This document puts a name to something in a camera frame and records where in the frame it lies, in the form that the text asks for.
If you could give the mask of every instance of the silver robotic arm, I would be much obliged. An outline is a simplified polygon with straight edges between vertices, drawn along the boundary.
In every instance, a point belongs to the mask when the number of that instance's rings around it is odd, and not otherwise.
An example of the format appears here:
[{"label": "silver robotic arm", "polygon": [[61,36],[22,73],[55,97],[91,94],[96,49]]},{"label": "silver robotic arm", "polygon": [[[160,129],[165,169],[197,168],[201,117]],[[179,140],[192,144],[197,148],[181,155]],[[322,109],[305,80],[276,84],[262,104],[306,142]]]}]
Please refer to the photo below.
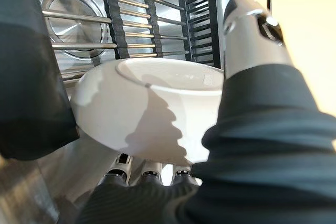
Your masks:
[{"label": "silver robotic arm", "polygon": [[255,0],[229,1],[224,36],[226,78],[259,65],[292,65],[278,22]]}]

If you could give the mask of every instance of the black cloth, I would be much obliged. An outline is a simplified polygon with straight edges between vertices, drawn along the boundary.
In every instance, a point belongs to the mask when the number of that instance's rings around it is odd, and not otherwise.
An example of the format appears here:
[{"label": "black cloth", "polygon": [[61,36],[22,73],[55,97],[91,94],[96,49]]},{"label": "black cloth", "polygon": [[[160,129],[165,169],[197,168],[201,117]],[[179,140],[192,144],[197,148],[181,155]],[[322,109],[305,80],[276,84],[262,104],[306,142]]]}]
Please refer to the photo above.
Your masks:
[{"label": "black cloth", "polygon": [[78,132],[39,0],[0,0],[0,153],[42,157]]},{"label": "black cloth", "polygon": [[192,168],[203,184],[180,220],[336,223],[335,138],[336,119],[319,112],[297,69],[237,73],[225,82],[217,124],[202,140],[209,159]]}]

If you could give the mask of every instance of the black fabric sleeve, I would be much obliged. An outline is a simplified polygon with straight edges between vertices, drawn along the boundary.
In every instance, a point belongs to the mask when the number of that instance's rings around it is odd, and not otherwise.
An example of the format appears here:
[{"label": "black fabric sleeve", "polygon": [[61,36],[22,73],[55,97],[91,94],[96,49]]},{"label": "black fabric sleeve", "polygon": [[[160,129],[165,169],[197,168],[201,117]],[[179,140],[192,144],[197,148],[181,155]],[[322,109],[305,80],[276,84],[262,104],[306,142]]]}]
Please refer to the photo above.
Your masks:
[{"label": "black fabric sleeve", "polygon": [[203,184],[179,210],[184,223],[336,223],[335,138],[297,69],[237,73],[202,141],[209,159],[192,168]]}]

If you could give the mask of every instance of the wall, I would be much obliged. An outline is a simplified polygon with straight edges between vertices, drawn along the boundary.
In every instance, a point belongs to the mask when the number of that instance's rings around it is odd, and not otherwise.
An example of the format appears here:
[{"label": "wall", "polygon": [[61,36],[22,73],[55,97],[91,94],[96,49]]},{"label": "wall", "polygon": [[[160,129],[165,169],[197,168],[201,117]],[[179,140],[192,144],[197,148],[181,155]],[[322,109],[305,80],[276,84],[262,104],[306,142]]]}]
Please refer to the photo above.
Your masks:
[{"label": "wall", "polygon": [[[266,0],[257,0],[266,6]],[[272,0],[295,66],[323,112],[336,116],[335,0]]]}]

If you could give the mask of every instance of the white bowl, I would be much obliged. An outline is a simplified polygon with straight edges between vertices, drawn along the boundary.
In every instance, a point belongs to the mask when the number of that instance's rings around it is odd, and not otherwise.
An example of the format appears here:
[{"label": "white bowl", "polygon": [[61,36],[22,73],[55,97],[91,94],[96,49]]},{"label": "white bowl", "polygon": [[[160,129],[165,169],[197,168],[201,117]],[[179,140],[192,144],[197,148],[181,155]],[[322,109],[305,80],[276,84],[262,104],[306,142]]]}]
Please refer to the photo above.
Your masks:
[{"label": "white bowl", "polygon": [[201,144],[217,120],[223,71],[172,59],[116,60],[87,72],[71,105],[96,141],[161,163],[206,161]]}]

